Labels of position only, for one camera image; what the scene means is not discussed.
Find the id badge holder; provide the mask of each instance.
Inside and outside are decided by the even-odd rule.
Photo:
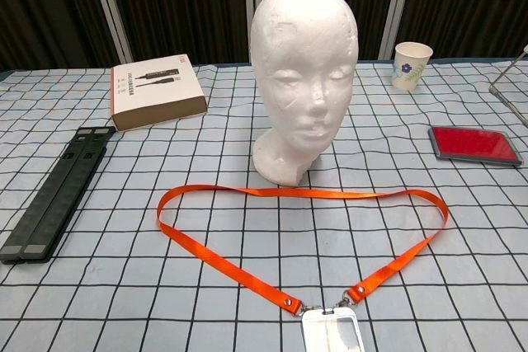
[[[365,352],[356,314],[349,307],[308,310],[302,327],[306,352]]]

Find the blue grid tablecloth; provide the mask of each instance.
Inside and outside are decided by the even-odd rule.
[[[528,161],[528,129],[488,94],[503,63],[430,65],[411,94],[392,66],[357,65],[333,142],[303,179],[345,190],[422,188],[448,228],[356,307],[367,351],[528,349],[528,168],[439,161],[430,124],[507,133]],[[250,67],[196,68],[207,115],[117,133],[54,257],[0,265],[0,350],[302,351],[298,318],[203,265],[157,228],[173,186],[267,187],[251,144],[269,119]],[[0,82],[0,244],[80,126],[110,125],[109,71],[15,72]],[[528,63],[497,88],[528,114]],[[166,222],[306,303],[344,288],[440,225],[419,199],[185,195]]]

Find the product box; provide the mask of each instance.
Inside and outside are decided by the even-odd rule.
[[[110,112],[119,131],[207,111],[186,54],[115,66],[110,84]]]

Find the paper cup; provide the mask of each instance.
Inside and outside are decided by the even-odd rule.
[[[393,66],[393,87],[413,90],[432,55],[432,48],[422,43],[406,41],[396,46]]]

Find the lanyard strap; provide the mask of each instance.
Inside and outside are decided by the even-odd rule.
[[[449,210],[446,203],[437,197],[436,195],[425,191],[425,190],[401,190],[391,193],[354,193],[346,191],[329,191],[329,190],[309,190],[309,189],[244,189],[236,187],[224,187],[221,185],[180,185],[169,190],[163,195],[158,203],[158,226],[165,235],[170,237],[173,241],[180,244],[184,249],[188,250],[194,256],[202,259],[207,264],[216,268],[222,274],[227,275],[229,278],[235,280],[239,284],[242,284],[253,292],[260,294],[264,298],[267,298],[272,303],[285,309],[286,311],[296,314],[303,303],[289,294],[261,281],[254,275],[251,275],[247,271],[237,267],[231,262],[219,256],[208,247],[202,245],[198,241],[195,241],[185,233],[178,229],[169,226],[160,219],[160,214],[165,204],[171,199],[177,197],[180,194],[184,194],[190,191],[200,190],[231,190],[238,191],[245,194],[255,195],[259,197],[298,197],[298,198],[318,198],[318,199],[368,199],[368,198],[384,198],[391,197],[394,195],[415,195],[432,202],[441,211],[444,223],[442,227],[435,231],[432,235],[420,241],[400,257],[392,260],[385,267],[380,268],[360,283],[351,286],[347,292],[355,303],[360,302],[363,298],[374,292],[380,284],[390,278],[392,275],[400,271],[405,265],[407,265],[415,255],[417,255],[421,249],[423,249],[431,240],[442,230],[449,217]]]

